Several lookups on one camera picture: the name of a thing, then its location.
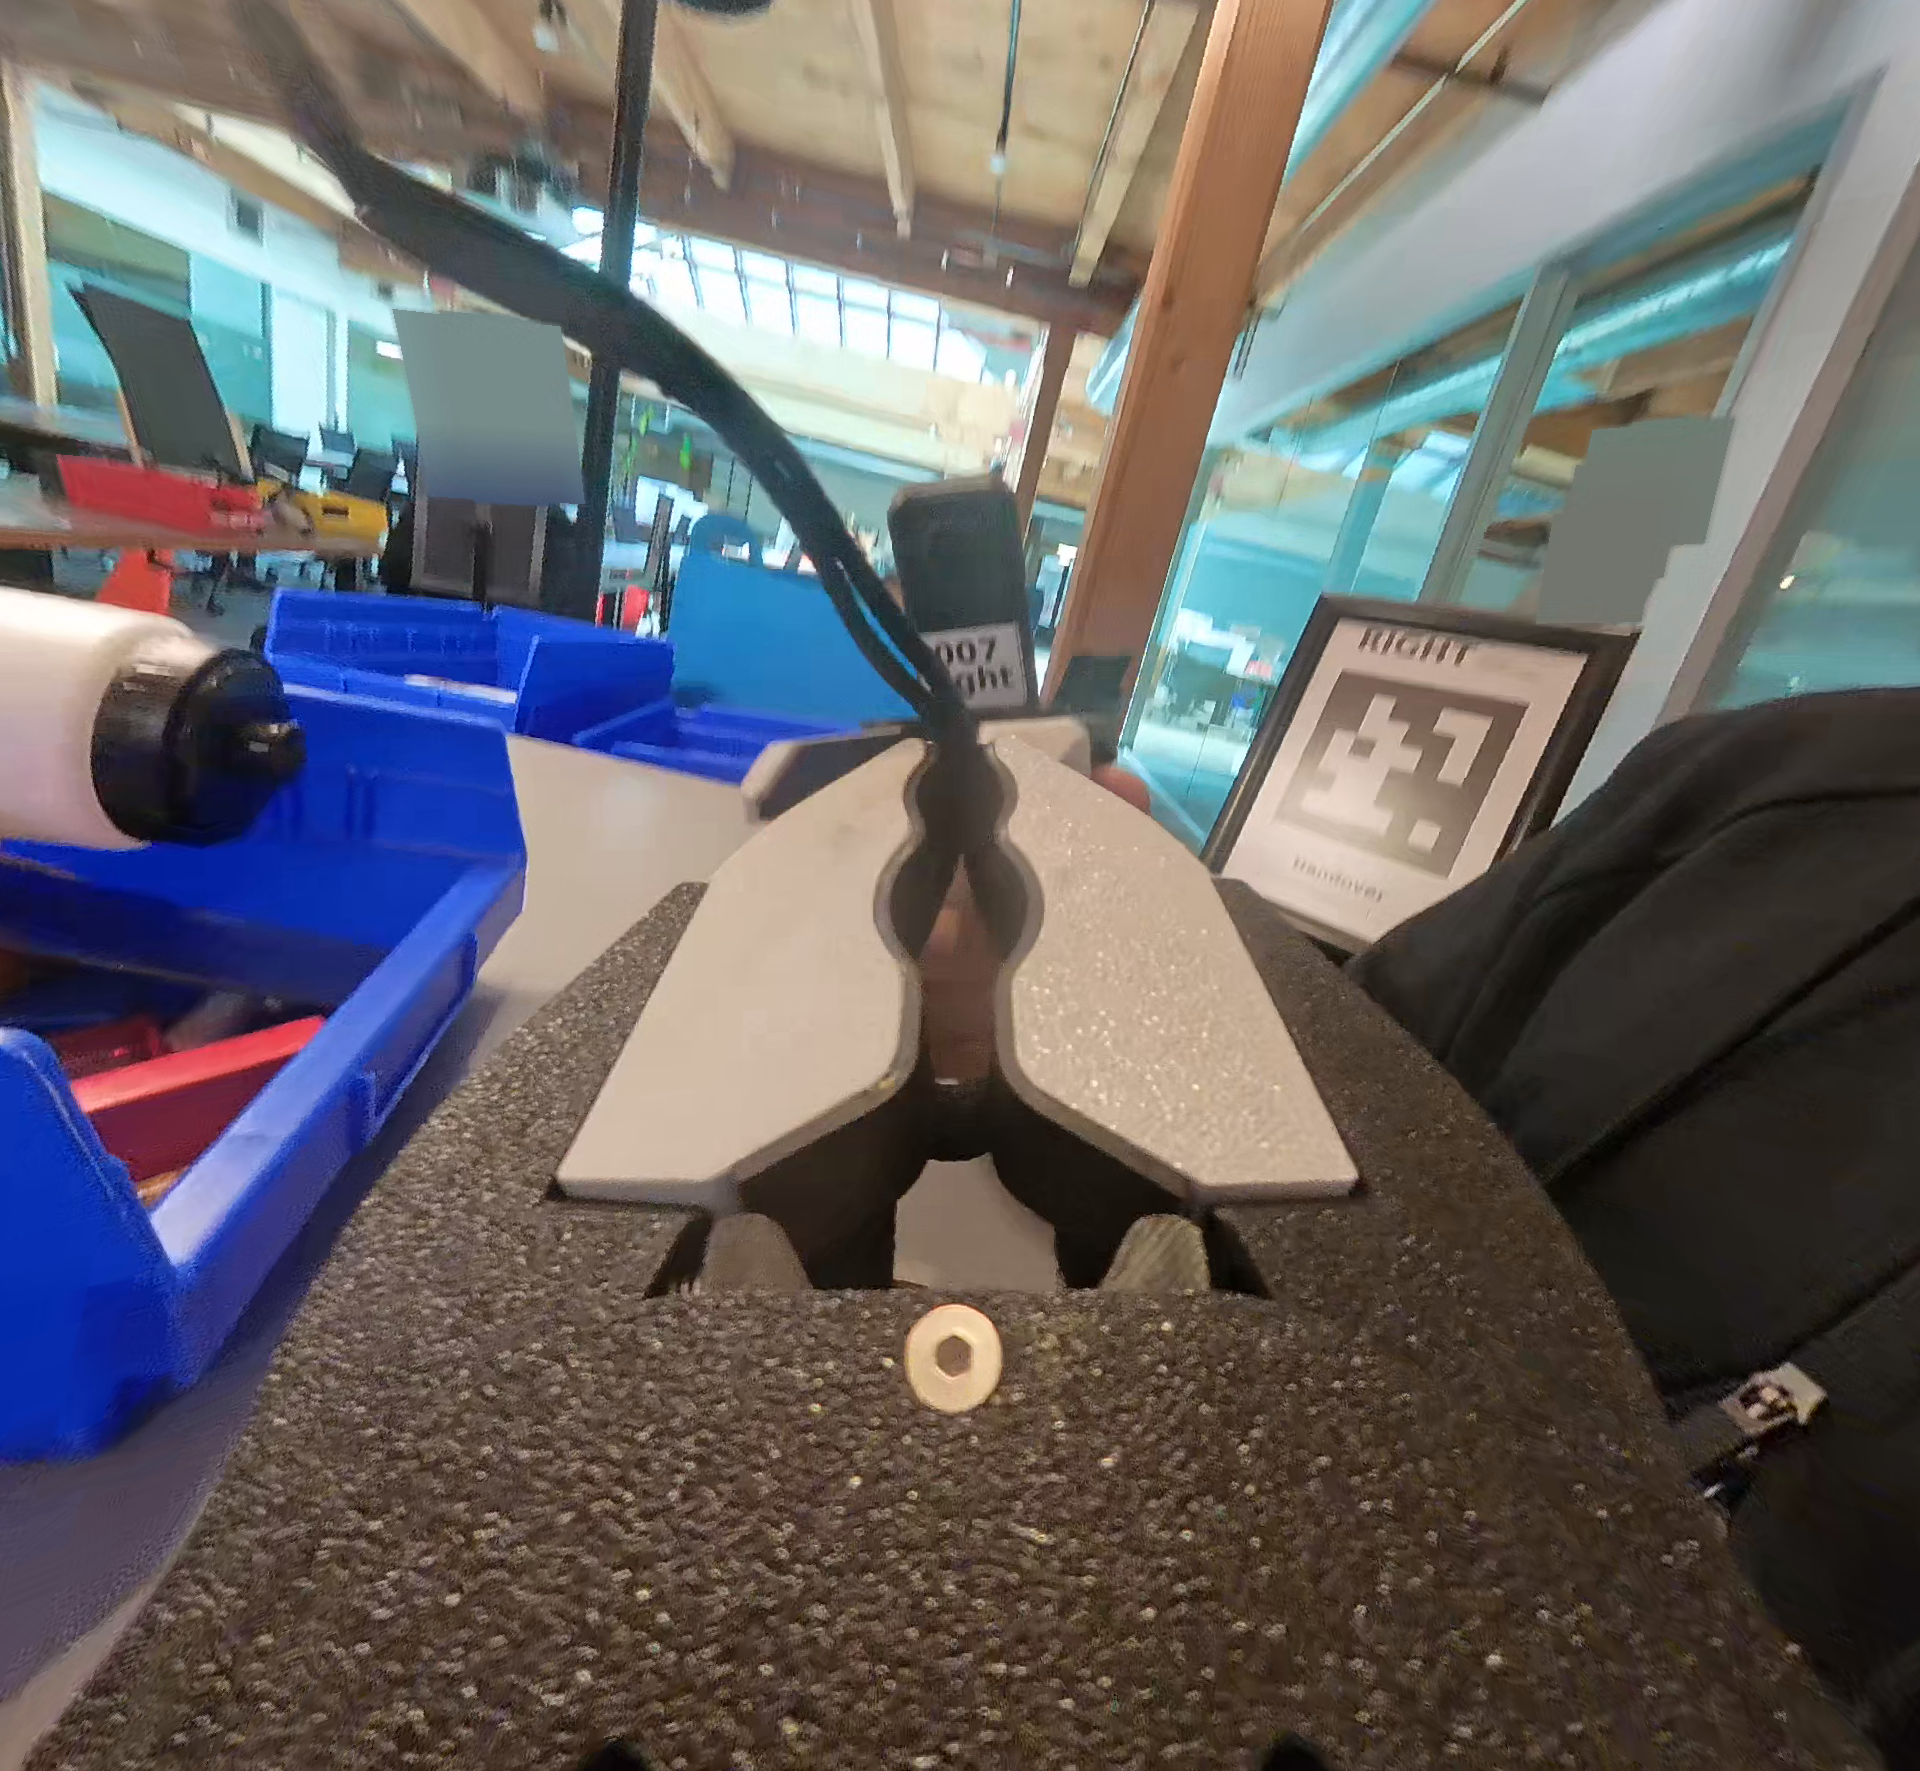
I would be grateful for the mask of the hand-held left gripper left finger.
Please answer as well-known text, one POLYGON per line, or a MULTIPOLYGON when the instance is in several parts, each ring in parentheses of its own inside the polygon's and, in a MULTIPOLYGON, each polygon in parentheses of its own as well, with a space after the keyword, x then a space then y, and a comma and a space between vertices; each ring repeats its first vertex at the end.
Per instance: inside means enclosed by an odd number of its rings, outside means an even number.
POLYGON ((924 1136, 893 893, 924 841, 903 737, 781 811, 715 871, 558 1158, 590 1206, 773 1218, 818 1286, 891 1286, 924 1136))

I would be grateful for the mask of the red plastic bin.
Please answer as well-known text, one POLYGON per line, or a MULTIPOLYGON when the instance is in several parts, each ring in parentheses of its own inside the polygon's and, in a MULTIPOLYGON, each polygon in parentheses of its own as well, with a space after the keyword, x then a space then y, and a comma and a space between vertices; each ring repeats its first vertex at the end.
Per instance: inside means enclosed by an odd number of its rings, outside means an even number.
POLYGON ((269 511, 252 485, 101 455, 58 459, 61 493, 78 509, 180 533, 256 535, 269 511))

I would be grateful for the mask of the white bottle with black cap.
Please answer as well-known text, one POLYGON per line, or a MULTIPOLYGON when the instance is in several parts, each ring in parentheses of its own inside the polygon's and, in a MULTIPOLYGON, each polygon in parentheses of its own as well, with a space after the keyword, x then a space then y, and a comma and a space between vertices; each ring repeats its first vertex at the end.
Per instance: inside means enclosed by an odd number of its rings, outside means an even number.
POLYGON ((124 851, 242 837, 304 771, 275 667, 173 617, 3 591, 3 835, 124 851))

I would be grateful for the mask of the long red box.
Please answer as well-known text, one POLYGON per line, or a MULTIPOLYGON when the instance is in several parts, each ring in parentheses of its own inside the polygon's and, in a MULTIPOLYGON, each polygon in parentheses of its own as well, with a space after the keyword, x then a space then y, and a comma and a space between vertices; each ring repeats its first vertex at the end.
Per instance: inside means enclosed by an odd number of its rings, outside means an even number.
POLYGON ((71 1086, 109 1154, 138 1188, 157 1190, 179 1180, 326 1021, 326 1015, 297 1015, 86 1072, 71 1086))

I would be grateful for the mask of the person's black jacket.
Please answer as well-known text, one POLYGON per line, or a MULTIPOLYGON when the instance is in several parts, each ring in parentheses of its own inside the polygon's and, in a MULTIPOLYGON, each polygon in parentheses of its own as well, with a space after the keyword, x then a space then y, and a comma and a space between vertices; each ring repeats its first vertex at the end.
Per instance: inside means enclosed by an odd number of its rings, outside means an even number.
POLYGON ((1916 1766, 1916 689, 1660 727, 1348 977, 1533 1168, 1764 1608, 1916 1766))

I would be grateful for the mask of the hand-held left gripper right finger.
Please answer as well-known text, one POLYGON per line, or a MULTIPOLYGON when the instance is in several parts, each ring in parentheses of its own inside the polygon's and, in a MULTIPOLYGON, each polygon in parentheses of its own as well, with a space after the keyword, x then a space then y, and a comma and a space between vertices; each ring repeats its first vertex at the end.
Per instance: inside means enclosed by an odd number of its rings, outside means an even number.
POLYGON ((1000 1182, 1094 1282, 1148 1214, 1338 1202, 1363 1180, 1212 873, 1029 735, 991 739, 1000 1182))

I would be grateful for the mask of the wooden work table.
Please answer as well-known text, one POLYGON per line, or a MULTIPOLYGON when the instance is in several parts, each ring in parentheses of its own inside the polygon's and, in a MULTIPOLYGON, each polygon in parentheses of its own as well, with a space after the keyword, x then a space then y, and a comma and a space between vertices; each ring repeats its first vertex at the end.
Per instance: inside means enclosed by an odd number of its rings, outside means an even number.
POLYGON ((65 455, 101 455, 150 465, 129 443, 127 431, 99 413, 43 407, 22 397, 3 399, 4 443, 4 547, 86 547, 86 549, 194 549, 206 553, 307 553, 374 559, 379 553, 354 549, 343 541, 323 541, 294 533, 276 517, 276 497, 261 495, 269 523, 256 533, 180 533, 141 525, 133 519, 78 509, 62 495, 58 459, 65 455))

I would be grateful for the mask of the dark framed picture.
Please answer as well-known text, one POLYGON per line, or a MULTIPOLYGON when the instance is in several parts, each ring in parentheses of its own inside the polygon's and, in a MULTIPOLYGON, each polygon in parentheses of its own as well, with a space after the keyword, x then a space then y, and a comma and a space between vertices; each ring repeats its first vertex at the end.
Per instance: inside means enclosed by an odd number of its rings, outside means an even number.
POLYGON ((1641 631, 1322 595, 1203 863, 1341 955, 1549 827, 1641 631))

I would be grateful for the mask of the blue plastic bin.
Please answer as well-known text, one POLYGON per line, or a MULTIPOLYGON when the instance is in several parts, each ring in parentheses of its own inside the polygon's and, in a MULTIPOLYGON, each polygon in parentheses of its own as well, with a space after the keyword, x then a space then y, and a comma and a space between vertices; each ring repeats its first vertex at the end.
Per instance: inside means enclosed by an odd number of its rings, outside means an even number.
POLYGON ((739 785, 771 743, 834 735, 843 729, 784 713, 720 705, 683 707, 664 697, 582 727, 571 741, 579 749, 739 785))
POLYGON ((4 1029, 4 1458, 91 1454, 191 1388, 384 1130, 523 907, 508 735, 294 687, 304 769, 239 839, 4 841, 4 941, 326 1015, 157 1206, 54 1051, 4 1029))
POLYGON ((444 597, 283 587, 262 653, 291 685, 551 743, 675 707, 675 653, 659 637, 444 597))

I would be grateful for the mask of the wooden post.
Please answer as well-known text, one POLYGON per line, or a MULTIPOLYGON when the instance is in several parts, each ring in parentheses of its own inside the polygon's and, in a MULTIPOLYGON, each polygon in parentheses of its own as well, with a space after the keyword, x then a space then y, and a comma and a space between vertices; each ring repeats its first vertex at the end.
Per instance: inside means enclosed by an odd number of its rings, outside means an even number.
POLYGON ((1074 657, 1147 647, 1189 517, 1334 0, 1216 0, 1138 299, 1101 475, 1053 643, 1046 699, 1074 657))

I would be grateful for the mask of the yellow plastic bin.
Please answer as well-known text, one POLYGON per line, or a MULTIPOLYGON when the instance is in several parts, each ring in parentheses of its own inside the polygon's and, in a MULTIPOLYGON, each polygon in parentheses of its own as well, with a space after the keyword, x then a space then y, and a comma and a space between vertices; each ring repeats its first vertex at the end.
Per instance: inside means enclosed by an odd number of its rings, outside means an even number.
POLYGON ((299 535, 343 541, 367 553, 379 553, 391 529, 383 499, 336 489, 280 487, 275 497, 275 511, 299 535))

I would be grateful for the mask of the black flag board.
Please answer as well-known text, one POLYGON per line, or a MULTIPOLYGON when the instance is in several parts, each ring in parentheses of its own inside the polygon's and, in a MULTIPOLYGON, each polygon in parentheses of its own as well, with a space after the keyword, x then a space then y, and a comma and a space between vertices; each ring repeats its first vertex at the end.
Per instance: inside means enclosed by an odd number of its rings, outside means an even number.
POLYGON ((112 365, 133 443, 147 463, 251 485, 251 457, 193 325, 131 295, 73 295, 112 365))

